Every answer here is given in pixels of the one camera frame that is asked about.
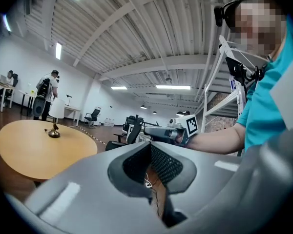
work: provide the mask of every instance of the round wooden table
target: round wooden table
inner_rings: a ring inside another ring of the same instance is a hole
[[[15,171],[34,181],[44,181],[76,161],[95,155],[97,145],[78,130],[58,125],[59,138],[51,138],[44,129],[52,123],[19,120],[0,130],[0,155]]]

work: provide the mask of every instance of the floor tape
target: floor tape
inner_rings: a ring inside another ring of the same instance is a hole
[[[90,137],[92,137],[93,139],[101,142],[103,145],[106,145],[103,141],[100,141],[99,139],[95,138],[94,136],[92,136],[90,133],[88,133],[85,129],[79,127],[81,130],[83,130],[86,134],[88,134]]]

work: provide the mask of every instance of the white lampshade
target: white lampshade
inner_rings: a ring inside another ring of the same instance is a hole
[[[65,101],[59,98],[54,98],[51,109],[49,111],[50,116],[58,119],[64,118],[64,106]]]

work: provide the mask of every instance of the white shelf frame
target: white shelf frame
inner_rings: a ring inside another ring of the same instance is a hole
[[[205,131],[206,117],[207,116],[216,115],[216,116],[221,116],[221,117],[236,117],[236,111],[228,109],[228,108],[226,109],[226,107],[230,103],[233,103],[236,101],[237,111],[238,111],[237,116],[240,117],[240,115],[242,114],[243,109],[245,107],[245,104],[246,104],[246,94],[244,92],[244,88],[240,82],[235,81],[236,89],[230,95],[228,95],[225,99],[223,99],[220,103],[218,103],[216,106],[214,106],[213,108],[211,108],[207,111],[208,91],[209,91],[209,88],[212,86],[212,83],[215,80],[215,77],[219,71],[220,65],[225,61],[226,57],[230,57],[236,61],[239,61],[234,57],[233,52],[232,52],[232,51],[237,51],[237,50],[231,49],[229,47],[228,42],[225,40],[225,38],[222,35],[219,36],[219,41],[221,43],[221,47],[219,48],[220,57],[217,62],[217,65],[215,67],[214,73],[212,74],[212,76],[210,78],[209,83],[207,85],[205,84],[205,86],[204,86],[204,107],[203,107],[203,120],[202,120],[202,126],[201,126],[201,133],[203,133]],[[244,52],[244,51],[242,51],[242,52],[244,54],[248,54],[248,55],[252,56],[253,58],[257,58],[259,60],[259,62],[263,62],[263,63],[267,62],[262,57],[255,56],[255,55],[252,55],[252,54]]]

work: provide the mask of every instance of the cap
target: cap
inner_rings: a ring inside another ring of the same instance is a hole
[[[57,76],[59,75],[59,72],[57,70],[53,70],[51,73],[57,74]]]

